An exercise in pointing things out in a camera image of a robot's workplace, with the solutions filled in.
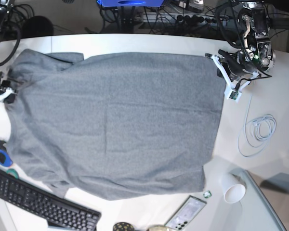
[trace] white table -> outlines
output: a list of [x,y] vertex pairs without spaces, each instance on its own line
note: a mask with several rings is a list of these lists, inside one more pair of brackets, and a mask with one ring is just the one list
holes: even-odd
[[[0,45],[0,60],[10,52],[14,42],[4,42]],[[70,35],[45,38],[30,38],[21,41],[16,56],[24,49],[32,49],[42,53],[51,52],[81,52],[85,58],[93,55],[117,52],[157,52],[187,55],[217,54],[218,49],[234,51],[226,42],[202,38],[186,38],[160,35]],[[241,167],[259,176],[257,179],[268,179],[277,173],[289,174],[289,54],[276,53],[276,64],[270,73],[273,78],[259,80],[255,86],[248,86],[239,101],[227,100],[223,105],[223,113],[217,139],[213,151],[213,159],[205,165],[207,178],[206,189],[213,194],[207,200],[205,208],[187,226],[186,231],[214,231],[213,224],[220,217],[218,211],[227,211],[231,206],[222,199],[219,177],[222,173]],[[244,158],[236,150],[236,139],[242,128],[246,107],[253,92],[249,119],[272,114],[277,121],[277,129],[270,145],[259,156]],[[0,105],[0,138],[8,139],[10,123],[3,105]],[[20,177],[46,189],[41,183],[28,178],[18,167],[15,169]],[[202,193],[192,194],[203,200]],[[289,205],[289,196],[276,195],[267,191],[267,197],[272,200],[282,198]],[[188,194],[148,195],[119,201],[106,201],[90,195],[80,189],[70,189],[66,199],[91,207],[102,212],[98,231],[111,231],[116,222],[129,222],[139,230],[146,230],[150,225],[164,224],[179,206],[186,200]],[[19,231],[45,231],[47,223],[26,211],[13,205],[8,205]],[[289,230],[288,207],[278,204],[274,207]]]

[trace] white paper cup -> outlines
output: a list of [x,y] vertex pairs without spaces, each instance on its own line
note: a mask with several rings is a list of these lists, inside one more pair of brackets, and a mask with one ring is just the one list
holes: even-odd
[[229,204],[240,201],[246,193],[245,186],[229,173],[222,176],[221,185],[223,189],[223,198]]

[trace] black keyboard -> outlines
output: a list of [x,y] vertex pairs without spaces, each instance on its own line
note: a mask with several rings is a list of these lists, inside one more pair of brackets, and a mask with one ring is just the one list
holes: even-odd
[[94,231],[101,213],[61,199],[0,170],[0,198],[56,226]]

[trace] gray fabric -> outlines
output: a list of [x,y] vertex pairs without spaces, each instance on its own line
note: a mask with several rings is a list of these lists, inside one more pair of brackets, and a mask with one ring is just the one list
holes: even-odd
[[57,195],[70,187],[108,200],[203,190],[225,87],[211,60],[119,53],[80,61],[25,50],[9,78],[19,94],[6,105],[7,150]]

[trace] small green object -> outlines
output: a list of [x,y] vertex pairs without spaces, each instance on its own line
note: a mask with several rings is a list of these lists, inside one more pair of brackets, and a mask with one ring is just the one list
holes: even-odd
[[19,179],[18,173],[16,172],[15,169],[10,168],[6,171],[7,174],[12,175],[13,177],[15,177],[16,179]]
[[210,191],[206,191],[204,194],[203,194],[204,198],[208,199],[210,197],[212,197],[212,193]]

